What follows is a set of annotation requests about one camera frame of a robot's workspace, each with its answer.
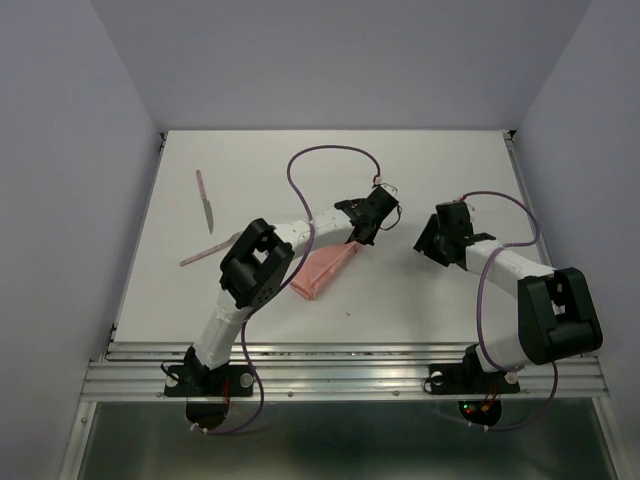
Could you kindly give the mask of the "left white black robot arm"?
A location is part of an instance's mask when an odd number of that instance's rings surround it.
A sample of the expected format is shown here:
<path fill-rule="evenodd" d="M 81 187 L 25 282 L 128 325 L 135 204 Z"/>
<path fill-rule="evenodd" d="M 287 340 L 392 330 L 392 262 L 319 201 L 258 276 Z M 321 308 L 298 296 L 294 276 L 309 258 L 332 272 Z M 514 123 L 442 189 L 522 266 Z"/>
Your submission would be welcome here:
<path fill-rule="evenodd" d="M 312 220 L 278 225 L 262 218 L 252 221 L 222 259 L 215 308 L 185 354 L 191 386 L 202 394 L 221 386 L 221 367 L 229 362 L 247 316 L 278 294 L 294 260 L 329 246 L 373 244 L 383 221 L 399 205 L 396 195 L 396 188 L 382 184 L 367 197 L 340 201 Z"/>

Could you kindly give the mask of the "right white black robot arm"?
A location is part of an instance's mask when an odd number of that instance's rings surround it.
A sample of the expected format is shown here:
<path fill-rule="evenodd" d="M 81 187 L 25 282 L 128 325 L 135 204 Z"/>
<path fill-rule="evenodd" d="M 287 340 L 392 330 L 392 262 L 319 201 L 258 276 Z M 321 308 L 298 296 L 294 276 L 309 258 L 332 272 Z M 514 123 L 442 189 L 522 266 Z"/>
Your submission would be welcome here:
<path fill-rule="evenodd" d="M 554 269 L 513 251 L 488 233 L 474 231 L 463 200 L 438 204 L 414 250 L 436 263 L 456 265 L 479 276 L 476 294 L 478 343 L 460 366 L 463 384 L 482 390 L 496 372 L 544 365 L 601 348 L 603 333 L 585 275 Z M 483 299 L 490 282 L 517 303 L 514 331 L 488 341 L 482 326 Z"/>

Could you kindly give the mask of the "pink cloth napkin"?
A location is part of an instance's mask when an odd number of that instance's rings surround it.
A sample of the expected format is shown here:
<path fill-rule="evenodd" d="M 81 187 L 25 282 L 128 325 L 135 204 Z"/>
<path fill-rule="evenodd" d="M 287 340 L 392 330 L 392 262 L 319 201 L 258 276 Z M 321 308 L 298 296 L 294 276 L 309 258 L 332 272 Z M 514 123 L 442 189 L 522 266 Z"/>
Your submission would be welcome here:
<path fill-rule="evenodd" d="M 359 243 L 351 242 L 327 246 L 312 252 L 291 281 L 291 288 L 307 301 L 316 300 L 360 248 Z"/>

